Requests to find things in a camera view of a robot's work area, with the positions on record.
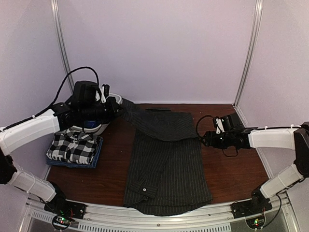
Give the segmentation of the dark grey pinstriped shirt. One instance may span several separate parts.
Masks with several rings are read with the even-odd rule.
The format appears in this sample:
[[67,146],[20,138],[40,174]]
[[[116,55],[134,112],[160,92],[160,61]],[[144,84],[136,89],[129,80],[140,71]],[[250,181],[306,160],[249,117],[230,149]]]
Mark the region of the dark grey pinstriped shirt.
[[159,217],[180,215],[209,204],[201,145],[190,113],[139,108],[123,99],[123,119],[135,138],[123,205]]

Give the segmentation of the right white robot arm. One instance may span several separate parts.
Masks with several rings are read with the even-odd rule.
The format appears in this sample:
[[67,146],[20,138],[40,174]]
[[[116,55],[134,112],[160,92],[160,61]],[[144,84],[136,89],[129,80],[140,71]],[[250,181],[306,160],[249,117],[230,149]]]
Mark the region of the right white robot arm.
[[198,135],[204,146],[226,150],[229,147],[240,149],[277,149],[289,150],[295,158],[291,165],[261,184],[252,192],[248,210],[258,213],[266,205],[266,199],[291,188],[309,176],[309,123],[274,127],[247,127],[238,114],[223,117],[209,116],[214,130]]

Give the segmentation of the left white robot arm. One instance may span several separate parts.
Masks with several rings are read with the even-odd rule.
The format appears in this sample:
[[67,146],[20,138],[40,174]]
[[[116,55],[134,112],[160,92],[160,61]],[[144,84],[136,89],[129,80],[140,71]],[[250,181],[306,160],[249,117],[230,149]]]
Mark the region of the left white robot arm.
[[11,153],[34,140],[53,134],[46,156],[49,161],[91,166],[102,139],[97,136],[119,116],[122,97],[109,92],[109,85],[79,81],[66,101],[52,103],[43,112],[0,130],[0,182],[36,195],[60,215],[70,207],[62,191],[49,181],[16,165]]

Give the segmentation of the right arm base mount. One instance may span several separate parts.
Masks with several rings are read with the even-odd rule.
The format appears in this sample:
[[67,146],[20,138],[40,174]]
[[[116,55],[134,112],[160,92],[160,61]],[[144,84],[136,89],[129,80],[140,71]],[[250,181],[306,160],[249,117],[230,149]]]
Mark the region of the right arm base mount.
[[265,198],[260,190],[254,190],[251,199],[242,202],[234,202],[230,207],[234,218],[242,218],[271,210],[272,204],[270,199]]

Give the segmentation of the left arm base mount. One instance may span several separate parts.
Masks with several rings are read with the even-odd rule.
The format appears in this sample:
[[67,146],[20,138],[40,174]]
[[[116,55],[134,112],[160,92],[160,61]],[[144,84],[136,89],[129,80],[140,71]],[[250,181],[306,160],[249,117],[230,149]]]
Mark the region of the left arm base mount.
[[86,205],[84,203],[68,201],[60,187],[53,182],[51,184],[55,188],[56,195],[51,201],[40,200],[44,204],[44,210],[66,219],[83,219]]

